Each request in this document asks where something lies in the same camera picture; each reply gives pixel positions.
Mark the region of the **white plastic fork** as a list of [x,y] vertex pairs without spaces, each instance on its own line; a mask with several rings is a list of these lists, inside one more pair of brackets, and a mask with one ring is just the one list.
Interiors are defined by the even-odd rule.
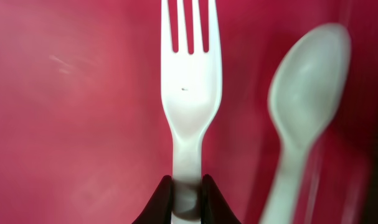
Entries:
[[173,141],[172,224],[201,222],[202,141],[222,98],[222,56],[215,0],[208,2],[209,50],[192,2],[194,52],[189,54],[184,3],[177,2],[179,49],[172,49],[167,0],[161,1],[161,100]]

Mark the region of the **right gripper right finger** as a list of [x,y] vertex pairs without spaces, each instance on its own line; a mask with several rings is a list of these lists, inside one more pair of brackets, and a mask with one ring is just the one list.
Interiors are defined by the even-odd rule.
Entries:
[[209,174],[202,178],[201,194],[202,224],[241,224]]

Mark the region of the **white plastic spoon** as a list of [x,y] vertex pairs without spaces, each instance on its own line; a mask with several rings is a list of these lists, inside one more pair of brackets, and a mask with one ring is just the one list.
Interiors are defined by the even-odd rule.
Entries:
[[344,90],[351,38],[338,23],[307,32],[280,62],[268,92],[268,112],[280,156],[260,223],[291,223],[314,143],[333,120]]

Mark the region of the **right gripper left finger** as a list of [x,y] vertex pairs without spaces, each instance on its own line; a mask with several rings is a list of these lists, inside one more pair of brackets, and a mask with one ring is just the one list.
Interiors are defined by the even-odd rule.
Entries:
[[133,224],[171,224],[173,182],[165,175]]

